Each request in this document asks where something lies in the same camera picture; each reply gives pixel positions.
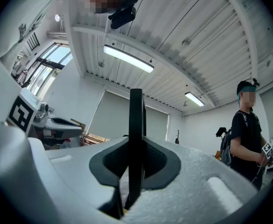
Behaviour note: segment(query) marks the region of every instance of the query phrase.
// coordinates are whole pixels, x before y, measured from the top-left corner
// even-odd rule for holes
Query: man in black t-shirt
[[[261,134],[259,120],[251,112],[256,99],[256,86],[247,81],[241,81],[237,87],[240,110],[235,114],[231,133],[231,168],[242,174],[260,190],[262,185],[263,168],[268,159],[262,152],[266,140]]]

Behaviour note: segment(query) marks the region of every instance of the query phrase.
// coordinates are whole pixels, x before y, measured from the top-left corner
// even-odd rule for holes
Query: black cap
[[[246,87],[246,86],[256,87],[255,85],[251,84],[248,81],[240,81],[240,83],[237,86],[237,94],[243,89],[243,87]]]

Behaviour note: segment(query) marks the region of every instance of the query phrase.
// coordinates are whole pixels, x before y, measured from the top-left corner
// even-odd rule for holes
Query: backpack
[[[246,115],[244,113],[242,113],[242,112],[237,112],[237,113],[242,114],[244,122],[245,122],[245,126],[248,127],[248,122],[247,122],[247,119],[246,119]],[[258,117],[253,112],[251,112],[251,113],[255,116],[255,118],[257,120],[257,124],[259,124]],[[225,134],[224,138],[221,141],[221,145],[220,145],[221,162],[224,163],[227,166],[230,166],[231,162],[232,162],[232,160],[231,160],[231,154],[230,154],[231,134],[232,134],[231,129],[232,128],[230,128],[228,130],[228,132]]]

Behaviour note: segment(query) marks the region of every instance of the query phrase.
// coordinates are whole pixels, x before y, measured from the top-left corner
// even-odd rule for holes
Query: teal headband
[[[257,87],[255,86],[244,86],[242,90],[238,93],[238,102],[240,102],[240,93],[241,92],[256,92]]]

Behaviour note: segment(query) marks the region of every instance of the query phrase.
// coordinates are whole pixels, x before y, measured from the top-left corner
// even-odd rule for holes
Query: ceiling light
[[[119,50],[117,48],[111,47],[109,45],[103,46],[103,52],[105,54],[119,58],[125,62],[128,62],[138,68],[141,68],[142,70],[144,70],[148,73],[151,73],[154,69],[154,67],[152,65],[140,60],[139,58],[137,58],[127,52],[124,52],[122,50]]]
[[[55,20],[56,20],[56,21],[60,21],[60,16],[59,16],[59,14],[56,14],[56,15],[55,15]]]
[[[191,99],[194,103],[196,103],[198,106],[204,106],[205,104],[200,101],[195,95],[193,95],[191,92],[185,93],[185,96],[189,99]]]

